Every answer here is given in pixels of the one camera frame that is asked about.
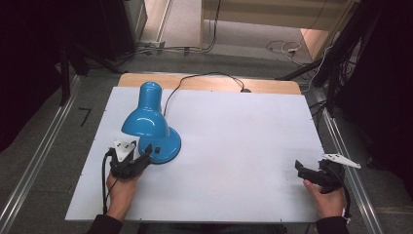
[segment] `white board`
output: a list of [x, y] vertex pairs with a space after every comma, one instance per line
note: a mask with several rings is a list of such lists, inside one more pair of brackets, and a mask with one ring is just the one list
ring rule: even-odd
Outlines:
[[[170, 93], [164, 90], [162, 107]], [[139, 88], [113, 89], [66, 220], [92, 220], [101, 214], [102, 158], [115, 139], [137, 139], [121, 128], [138, 97]], [[146, 169], [128, 220], [318, 219], [294, 168], [297, 159], [316, 170], [323, 154], [303, 96], [179, 90], [169, 101], [167, 121], [180, 134], [182, 148], [171, 162]]]

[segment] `floor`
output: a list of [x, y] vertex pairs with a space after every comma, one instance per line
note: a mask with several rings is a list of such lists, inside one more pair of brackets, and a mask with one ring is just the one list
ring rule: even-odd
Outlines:
[[[180, 21], [179, 11], [188, 11], [189, 1], [171, 1], [170, 11], [165, 21], [163, 33], [157, 41], [155, 37], [147, 37], [146, 43], [166, 42], [166, 46], [198, 46], [199, 33], [195, 27], [176, 27]], [[224, 37], [220, 30], [231, 31]], [[210, 71], [222, 71], [231, 75], [252, 77], [259, 79], [274, 79], [289, 74], [297, 69], [298, 65], [288, 59], [281, 51], [281, 45], [273, 45], [273, 51], [265, 47], [273, 40], [300, 41], [301, 34], [291, 28], [258, 28], [255, 25], [237, 25], [220, 22], [217, 30], [217, 40], [214, 49], [208, 54], [190, 54], [162, 52], [160, 54], [139, 54], [128, 59], [122, 69], [130, 72], [177, 72], [177, 73], [206, 73]], [[231, 39], [229, 35], [243, 35], [243, 40]], [[305, 45], [302, 45], [300, 53], [294, 55], [294, 61], [311, 62]], [[112, 87], [116, 86], [120, 75], [113, 74], [105, 69], [94, 69], [88, 77], [76, 77], [73, 80], [72, 102], [66, 106], [66, 112], [59, 108], [60, 91], [49, 98], [42, 108], [30, 120], [21, 131], [15, 142], [5, 151], [0, 153], [0, 204], [2, 210], [7, 202], [11, 201], [10, 195], [20, 182], [30, 160], [36, 155], [43, 154], [41, 160], [43, 166], [34, 174], [30, 190], [21, 194], [20, 203], [15, 207], [15, 216], [9, 226], [4, 226], [3, 217], [0, 220], [1, 230], [9, 230], [9, 233], [86, 233], [90, 222], [64, 221], [67, 208], [70, 204], [73, 191], [83, 169], [89, 149], [94, 140], [94, 134], [98, 127], [105, 104], [109, 98]], [[297, 77], [294, 79], [300, 84], [302, 90], [307, 89], [309, 77]], [[309, 106], [319, 101], [319, 91], [311, 89], [305, 93]], [[91, 113], [85, 121], [86, 112]], [[62, 111], [58, 132], [52, 136], [49, 147], [44, 152], [36, 151], [43, 141], [56, 114]], [[363, 140], [360, 137], [357, 126], [346, 120], [344, 113], [335, 109], [335, 123], [340, 130], [347, 151], [352, 159], [360, 162], [362, 169], [357, 171], [368, 201], [374, 208], [374, 218], [377, 218], [380, 229], [372, 231], [366, 224], [365, 216], [360, 209], [363, 201], [352, 195], [352, 221], [348, 224], [351, 233], [413, 233], [413, 202], [406, 193], [402, 181], [387, 171], [378, 171], [365, 167], [368, 158]], [[325, 152], [336, 152], [337, 145], [331, 138], [328, 122], [315, 117], [315, 125], [319, 128], [319, 137]], [[122, 233], [134, 233], [138, 223], [127, 222]], [[288, 233], [304, 233], [306, 224], [287, 223]], [[314, 225], [309, 233], [317, 233]]]

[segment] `electrical wire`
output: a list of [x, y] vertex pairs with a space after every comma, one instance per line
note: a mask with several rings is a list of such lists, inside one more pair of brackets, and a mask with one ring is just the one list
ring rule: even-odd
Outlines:
[[110, 188], [109, 188], [109, 190], [107, 191], [107, 194], [106, 194], [106, 184], [105, 184], [105, 181], [106, 181], [106, 174], [105, 174], [105, 172], [106, 172], [106, 170], [105, 170], [106, 160], [109, 156], [112, 157], [112, 153], [113, 153], [114, 150], [115, 149], [110, 148], [109, 151], [107, 151], [107, 153], [104, 155], [103, 162], [102, 162], [102, 178], [101, 179], [102, 179], [102, 198], [103, 198], [103, 214], [104, 215], [107, 213], [107, 199], [109, 198], [110, 191], [112, 191], [112, 188], [115, 186], [115, 184], [119, 180], [118, 178], [116, 178], [115, 182], [112, 184], [112, 186], [110, 186]]
[[[218, 6], [216, 9], [216, 13], [215, 13], [215, 19], [214, 19], [214, 27], [213, 27], [213, 38], [212, 38], [212, 42], [207, 46], [207, 48], [200, 48], [200, 47], [163, 47], [163, 48], [157, 48], [157, 47], [153, 47], [150, 45], [145, 45], [145, 49], [141, 49], [138, 50], [130, 55], [127, 55], [126, 59], [121, 61], [118, 64], [115, 64], [115, 67], [118, 67], [122, 64], [124, 64], [126, 61], [128, 61], [131, 57], [135, 56], [135, 55], [139, 55], [139, 54], [146, 54], [146, 53], [150, 53], [150, 52], [159, 52], [159, 51], [168, 51], [168, 52], [184, 52], [184, 53], [209, 53], [212, 48], [215, 45], [216, 42], [216, 29], [217, 29], [217, 25], [218, 25], [218, 18], [219, 18], [219, 11], [221, 8], [221, 1], [219, 0], [218, 2]], [[105, 68], [104, 66], [98, 66], [98, 65], [93, 65], [93, 64], [88, 64], [91, 68], [94, 69], [100, 69], [100, 68]]]
[[347, 188], [347, 186], [346, 186], [346, 184], [344, 183], [344, 181], [341, 180], [341, 178], [340, 178], [336, 173], [334, 173], [334, 171], [333, 171], [330, 167], [328, 167], [328, 166], [326, 166], [326, 167], [328, 168], [328, 170], [329, 170], [331, 173], [333, 173], [333, 174], [337, 177], [337, 179], [338, 179], [338, 180], [340, 181], [340, 183], [341, 183], [341, 186], [343, 187], [344, 196], [346, 197], [346, 208], [344, 209], [343, 218], [345, 218], [347, 221], [349, 221], [349, 220], [350, 220], [350, 217], [352, 217], [352, 215], [350, 214], [350, 206], [351, 206], [352, 200], [351, 200], [351, 197], [350, 197], [349, 189]]
[[316, 78], [316, 76], [319, 74], [319, 69], [322, 67], [322, 64], [324, 63], [324, 60], [325, 60], [325, 56], [326, 56], [326, 54], [327, 54], [327, 51], [328, 51], [329, 49], [331, 49], [331, 47], [333, 47], [333, 46], [327, 47], [327, 48], [325, 49], [325, 51], [324, 51], [324, 53], [323, 53], [322, 61], [321, 61], [321, 63], [319, 64], [319, 68], [317, 69], [316, 75], [314, 75], [314, 77], [310, 80], [308, 89], [305, 90], [305, 91], [302, 91], [301, 94], [306, 93], [306, 92], [308, 92], [308, 91], [310, 90], [310, 87], [311, 87], [311, 84], [313, 83], [314, 78]]
[[233, 77], [233, 76], [231, 76], [231, 75], [225, 74], [225, 73], [223, 73], [223, 72], [219, 72], [219, 71], [212, 71], [212, 72], [205, 73], [205, 74], [196, 74], [196, 75], [185, 76], [185, 77], [183, 77], [182, 79], [180, 79], [179, 85], [172, 91], [172, 93], [170, 93], [170, 95], [169, 95], [169, 97], [168, 97], [168, 99], [167, 99], [167, 103], [165, 104], [164, 116], [167, 116], [167, 109], [168, 109], [168, 103], [169, 103], [170, 98], [171, 98], [172, 95], [181, 87], [182, 81], [184, 81], [184, 80], [186, 80], [186, 79], [189, 79], [189, 78], [201, 77], [201, 76], [208, 76], [208, 75], [212, 75], [212, 74], [223, 75], [223, 76], [227, 76], [227, 77], [232, 78], [232, 79], [241, 87], [240, 92], [242, 92], [242, 91], [244, 90], [244, 88], [245, 88], [244, 82], [243, 82], [242, 80], [240, 80], [240, 79], [238, 79], [238, 78], [236, 78], [236, 77]]
[[[321, 16], [321, 13], [324, 11], [325, 4], [327, 3], [327, 1], [328, 1], [328, 0], [324, 0], [324, 3], [322, 4], [321, 9], [319, 10], [318, 15], [316, 16], [316, 20], [314, 20], [313, 23], [310, 24], [310, 26], [308, 26], [308, 27], [306, 28], [303, 36], [301, 37], [300, 42], [281, 41], [281, 42], [283, 42], [283, 43], [282, 43], [282, 53], [283, 53], [290, 61], [294, 62], [295, 64], [297, 64], [297, 65], [299, 65], [299, 66], [305, 66], [305, 64], [302, 64], [302, 63], [299, 63], [299, 62], [295, 61], [292, 57], [295, 55], [295, 52], [298, 51], [298, 50], [301, 48], [301, 44], [303, 43], [304, 37], [306, 36], [308, 30], [310, 30], [311, 28], [313, 28], [313, 26], [319, 21], [319, 17]], [[280, 41], [271, 41], [271, 42], [266, 46], [266, 49], [267, 49], [268, 51], [270, 51], [270, 52], [273, 52], [273, 51], [272, 51], [272, 50], [269, 50], [269, 49], [268, 49], [268, 46], [269, 46], [271, 43], [273, 43], [273, 42], [280, 42]], [[291, 56], [289, 56], [288, 54], [285, 53], [285, 51], [283, 50], [283, 47], [284, 47], [286, 44], [291, 44], [291, 43], [297, 44], [298, 47], [292, 48], [292, 49], [291, 49], [291, 50], [292, 50], [292, 51], [291, 51], [291, 52], [292, 52], [292, 53], [291, 53]]]

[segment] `person's right hand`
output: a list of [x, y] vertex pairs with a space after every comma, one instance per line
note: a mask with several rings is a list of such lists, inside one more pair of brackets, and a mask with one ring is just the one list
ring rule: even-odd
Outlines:
[[106, 215], [122, 222], [124, 221], [131, 207], [131, 202], [136, 192], [137, 180], [140, 176], [142, 176], [142, 174], [130, 179], [117, 179], [112, 174], [109, 174], [106, 180], [106, 186], [109, 189], [110, 206]]
[[345, 198], [342, 189], [334, 190], [327, 194], [321, 194], [320, 190], [310, 181], [304, 179], [304, 185], [313, 195], [320, 218], [341, 216], [345, 206]]

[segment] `lamp cord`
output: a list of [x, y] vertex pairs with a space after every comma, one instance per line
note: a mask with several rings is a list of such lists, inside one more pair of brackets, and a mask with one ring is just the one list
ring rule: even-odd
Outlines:
[[328, 170], [329, 170], [331, 173], [333, 173], [333, 174], [337, 177], [337, 179], [338, 179], [338, 180], [340, 181], [340, 183], [341, 183], [341, 186], [343, 187], [344, 196], [346, 197], [346, 208], [345, 208], [345, 210], [344, 210], [343, 218], [345, 218], [347, 221], [349, 221], [349, 220], [350, 220], [350, 217], [352, 217], [352, 215], [350, 214], [350, 205], [351, 205], [351, 203], [352, 203], [352, 200], [351, 200], [351, 197], [350, 197], [349, 189], [347, 188], [347, 186], [346, 186], [346, 184], [344, 183], [344, 181], [341, 180], [341, 178], [340, 178], [336, 173], [334, 173], [334, 171], [333, 171], [331, 168], [329, 168], [328, 166], [326, 166], [326, 167], [328, 168]]
[[112, 184], [112, 186], [109, 188], [107, 194], [106, 194], [106, 174], [105, 174], [105, 168], [106, 168], [106, 160], [109, 156], [112, 157], [111, 153], [113, 152], [113, 148], [110, 148], [109, 151], [104, 155], [103, 157], [103, 162], [102, 162], [102, 198], [103, 198], [103, 214], [106, 215], [107, 213], [107, 199], [109, 198], [110, 191], [112, 191], [113, 186], [118, 182], [118, 178], [116, 178], [115, 182]]
[[164, 117], [167, 116], [167, 108], [168, 108], [168, 103], [169, 103], [170, 98], [171, 98], [172, 95], [181, 87], [183, 80], [186, 80], [186, 79], [189, 79], [189, 78], [194, 78], [194, 77], [207, 76], [207, 75], [211, 75], [211, 74], [223, 75], [223, 76], [227, 76], [227, 77], [232, 78], [232, 79], [241, 87], [241, 92], [242, 92], [242, 91], [244, 90], [244, 88], [245, 88], [244, 82], [243, 82], [242, 80], [240, 80], [240, 79], [238, 79], [238, 78], [236, 78], [236, 77], [234, 77], [234, 76], [225, 74], [225, 73], [223, 73], [223, 72], [219, 72], [219, 71], [212, 71], [212, 72], [205, 73], [205, 74], [197, 74], [197, 75], [185, 76], [185, 77], [183, 77], [182, 79], [180, 79], [179, 85], [172, 91], [172, 93], [170, 93], [170, 95], [169, 95], [169, 97], [168, 97], [168, 99], [167, 99], [167, 103], [165, 104]]

